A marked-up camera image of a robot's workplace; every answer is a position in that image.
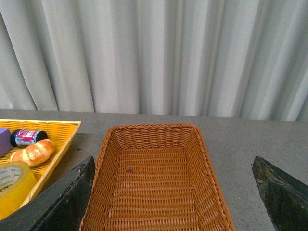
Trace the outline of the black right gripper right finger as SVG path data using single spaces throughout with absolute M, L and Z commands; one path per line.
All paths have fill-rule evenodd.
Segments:
M 308 186 L 260 156 L 252 165 L 259 195 L 277 231 L 308 229 Z

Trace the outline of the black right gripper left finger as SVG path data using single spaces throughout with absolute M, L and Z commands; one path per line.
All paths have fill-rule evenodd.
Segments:
M 0 222 L 2 231 L 77 231 L 91 195 L 95 163 L 89 156 Z

